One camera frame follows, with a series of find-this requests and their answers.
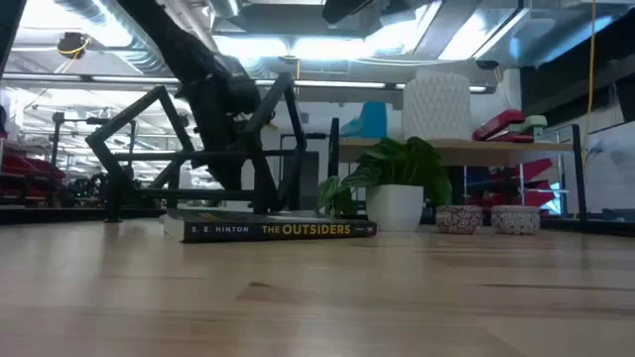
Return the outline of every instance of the desk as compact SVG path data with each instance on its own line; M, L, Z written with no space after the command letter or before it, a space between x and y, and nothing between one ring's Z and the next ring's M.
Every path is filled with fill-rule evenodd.
M377 139L339 139L339 161L354 163ZM445 166L514 167L540 159L572 154L573 144L514 144L468 142L462 140L428 140L442 157Z
M368 148L379 142L378 139L339 138L339 161L354 163ZM464 202L461 182L464 182L464 167L515 167L540 159L552 159L559 155L573 155L575 167L575 181L577 186L577 200L580 223L586 223L586 199L584 193L584 178L582 172L581 145L579 127L572 125L572 140L569 143L534 143L516 144L499 142L470 142L462 140L428 140L441 155L442 164L449 167L448 172L454 190L452 202Z

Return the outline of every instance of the potted plant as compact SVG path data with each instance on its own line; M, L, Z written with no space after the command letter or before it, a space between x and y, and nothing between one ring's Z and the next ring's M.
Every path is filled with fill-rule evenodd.
M351 190L366 187L366 213L379 230L415 231L423 212L424 189L436 205L447 204L451 196L440 158L421 138L412 137L406 143L383 138L357 160L354 173L341 182L329 178L322 183L318 206L331 207L327 211L331 214L347 213L352 209Z

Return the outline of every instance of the green leaves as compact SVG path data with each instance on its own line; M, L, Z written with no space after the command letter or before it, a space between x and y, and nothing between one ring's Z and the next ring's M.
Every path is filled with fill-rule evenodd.
M339 177L330 177L317 187L317 209L331 204L333 197L339 190Z
M319 185L317 209L326 207L331 215L355 213L351 190L381 184L422 186L433 203L447 204L451 186L440 159L435 148L421 138L409 138L405 144L383 138L357 160L354 173L342 181L327 178Z
M326 213L339 215L355 213L355 202L349 187L340 185L339 177L327 178L317 188L317 209L326 207Z
M411 137L405 144L383 138L357 160L359 167L341 184L350 187L423 186L432 202L445 204L451 196L451 186L440 159L435 148L419 137Z

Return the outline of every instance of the wooden table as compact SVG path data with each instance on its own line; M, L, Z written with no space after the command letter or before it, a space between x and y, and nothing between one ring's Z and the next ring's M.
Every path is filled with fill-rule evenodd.
M158 220L5 226L2 356L632 356L634 240L430 228L183 245Z
M579 221L586 224L586 199L579 141L579 127L572 125L572 143L539 142L533 144L471 142L463 140L428 140L448 167L454 190L452 202L464 204L464 167L515 167L540 159L552 159L559 155L573 155ZM379 143L378 139L339 138L339 161L354 163L368 148Z
M339 161L354 163L377 139L339 139ZM572 154L572 144L557 143L493 143L462 140L428 140L437 149L446 166L514 167L540 159Z

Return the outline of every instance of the patterned cup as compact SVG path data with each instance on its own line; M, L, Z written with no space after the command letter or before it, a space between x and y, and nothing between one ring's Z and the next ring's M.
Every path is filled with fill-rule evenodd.
M472 234L483 222L481 207L446 205L437 208L437 227L441 233Z
M540 209L521 205L494 206L492 227L502 234L536 234L540 230Z

